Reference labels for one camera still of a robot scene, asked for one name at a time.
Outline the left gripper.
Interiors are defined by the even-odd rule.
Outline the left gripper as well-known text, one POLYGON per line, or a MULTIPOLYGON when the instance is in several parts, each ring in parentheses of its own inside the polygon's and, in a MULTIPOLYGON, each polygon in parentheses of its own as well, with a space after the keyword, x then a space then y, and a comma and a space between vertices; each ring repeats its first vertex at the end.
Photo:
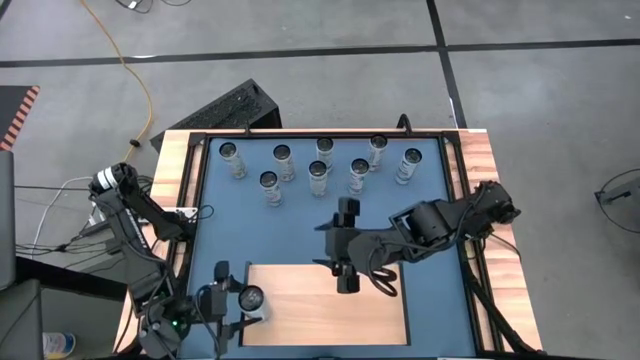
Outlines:
POLYGON ((219 261, 214 267, 213 282, 198 290, 198 311, 201 321, 214 342, 216 353, 225 353, 229 334, 241 332, 246 327, 262 322, 262 318, 248 318, 224 325, 228 312, 227 298, 230 293, 241 293, 247 284, 236 280, 230 273, 228 261, 219 261))

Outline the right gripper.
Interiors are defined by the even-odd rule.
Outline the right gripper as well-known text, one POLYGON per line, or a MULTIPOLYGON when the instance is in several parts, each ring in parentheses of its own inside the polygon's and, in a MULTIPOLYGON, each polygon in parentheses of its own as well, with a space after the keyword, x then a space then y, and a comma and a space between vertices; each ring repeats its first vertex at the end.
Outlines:
POLYGON ((354 294, 360 291, 359 275, 348 254, 349 243, 357 235, 356 217, 360 215, 360 202, 357 199, 341 197, 338 211, 332 220, 318 225, 315 231, 325 231, 325 252, 329 259, 313 259, 312 262, 331 270, 337 280, 339 294, 354 294))

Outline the white Celsius beverage can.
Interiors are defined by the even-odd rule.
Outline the white Celsius beverage can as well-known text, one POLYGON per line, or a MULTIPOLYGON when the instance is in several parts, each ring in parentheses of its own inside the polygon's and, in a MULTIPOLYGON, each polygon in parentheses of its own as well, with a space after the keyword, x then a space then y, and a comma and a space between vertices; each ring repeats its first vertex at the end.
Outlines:
POLYGON ((264 291, 256 285, 246 286, 238 295, 238 305, 242 313, 251 319, 266 321, 269 315, 264 291))

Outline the clear tube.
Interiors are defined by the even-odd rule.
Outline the clear tube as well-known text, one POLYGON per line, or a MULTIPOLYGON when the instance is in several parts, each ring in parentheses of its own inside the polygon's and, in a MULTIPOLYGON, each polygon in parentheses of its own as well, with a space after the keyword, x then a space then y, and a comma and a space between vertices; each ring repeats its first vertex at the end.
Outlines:
POLYGON ((399 185, 406 185, 412 179, 415 171, 422 161, 422 153, 417 148, 408 148, 402 155, 401 161, 395 172, 395 181, 399 185))
POLYGON ((370 138, 368 163, 371 172, 375 172, 380 168, 387 145, 388 139, 382 134, 376 134, 370 138))
POLYGON ((279 144, 273 149, 273 156, 278 164, 280 180, 289 182, 295 178, 295 165, 289 146, 279 144))
POLYGON ((282 203, 282 193, 277 174, 273 171, 265 171, 259 178, 260 186, 265 194, 267 204, 277 207, 282 203))
POLYGON ((326 165, 327 172, 330 173, 333 168, 333 149, 334 142, 331 138, 321 137, 316 141, 316 157, 318 161, 326 165))

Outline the blue table mat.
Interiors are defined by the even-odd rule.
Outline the blue table mat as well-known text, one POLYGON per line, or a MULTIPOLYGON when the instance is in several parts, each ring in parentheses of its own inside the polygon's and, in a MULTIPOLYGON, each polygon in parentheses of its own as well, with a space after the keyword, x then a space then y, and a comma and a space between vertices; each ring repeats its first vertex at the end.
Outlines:
MULTIPOLYGON (((248 265, 312 265, 313 259, 324 257, 324 235, 314 228, 330 220, 338 209, 339 197, 347 195, 351 162, 369 154, 366 138, 335 140, 328 190, 324 197, 316 198, 311 194, 308 179, 308 166, 316 159, 315 140, 285 140, 292 151, 296 177, 281 184, 283 203, 272 207, 265 200, 259 176, 277 168, 273 149, 279 140, 235 140, 248 169, 241 180, 231 177, 219 154, 223 142, 214 138, 209 144, 202 192, 206 217, 198 226, 189 280, 191 292, 212 279, 219 260, 228 261, 231 273, 240 277, 248 265)), ((439 151, 439 143, 433 138, 390 140, 381 168, 364 180, 358 226, 386 227, 390 215, 417 201, 446 198, 439 151), (408 148, 417 148, 423 158, 409 183, 399 185, 395 172, 408 148)), ((473 355, 475 346, 457 250, 451 248, 417 264, 403 264, 402 278, 408 283, 404 292, 408 297, 407 345, 258 347, 232 340, 228 356, 383 359, 473 355)))

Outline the light wooden board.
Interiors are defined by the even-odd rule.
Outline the light wooden board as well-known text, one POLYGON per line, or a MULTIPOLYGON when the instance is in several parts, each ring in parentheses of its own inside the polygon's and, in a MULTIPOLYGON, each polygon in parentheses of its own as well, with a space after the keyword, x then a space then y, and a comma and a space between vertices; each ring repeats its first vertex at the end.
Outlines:
POLYGON ((358 293, 340 294, 323 266, 255 264, 248 283, 265 292, 268 319, 244 330, 244 346, 409 343, 403 297, 386 296, 367 279, 358 293))

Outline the white Celsius Peach Vibe can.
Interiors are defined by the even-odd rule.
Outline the white Celsius Peach Vibe can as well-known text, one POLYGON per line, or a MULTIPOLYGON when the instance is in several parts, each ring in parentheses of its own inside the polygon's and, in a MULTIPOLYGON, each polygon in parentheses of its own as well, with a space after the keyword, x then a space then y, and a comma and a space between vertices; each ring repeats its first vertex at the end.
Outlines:
POLYGON ((369 163, 363 158, 356 158, 351 162, 349 172, 348 191, 352 195, 359 195, 364 188, 364 179, 369 172, 369 163))

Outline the white blue yellow bottle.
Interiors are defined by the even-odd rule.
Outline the white blue yellow bottle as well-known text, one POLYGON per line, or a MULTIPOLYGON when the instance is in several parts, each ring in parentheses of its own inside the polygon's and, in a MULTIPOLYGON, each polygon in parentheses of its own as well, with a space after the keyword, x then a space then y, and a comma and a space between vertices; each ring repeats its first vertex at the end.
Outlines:
POLYGON ((43 332, 43 356, 45 360, 63 360, 75 350, 77 341, 72 333, 43 332))

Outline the grey cabinet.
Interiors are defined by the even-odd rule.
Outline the grey cabinet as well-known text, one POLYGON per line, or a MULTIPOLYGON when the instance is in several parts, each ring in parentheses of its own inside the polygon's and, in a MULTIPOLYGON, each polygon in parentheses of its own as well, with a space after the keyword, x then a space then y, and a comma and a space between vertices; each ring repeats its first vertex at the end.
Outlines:
POLYGON ((0 290, 15 280, 14 157, 0 151, 0 290))

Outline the black mat with hazard stripes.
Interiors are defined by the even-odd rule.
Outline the black mat with hazard stripes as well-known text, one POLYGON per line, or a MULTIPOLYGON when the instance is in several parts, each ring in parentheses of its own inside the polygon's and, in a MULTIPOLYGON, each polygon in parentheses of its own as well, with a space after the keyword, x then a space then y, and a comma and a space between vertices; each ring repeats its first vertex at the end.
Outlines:
POLYGON ((11 151, 41 88, 0 85, 0 151, 11 151))

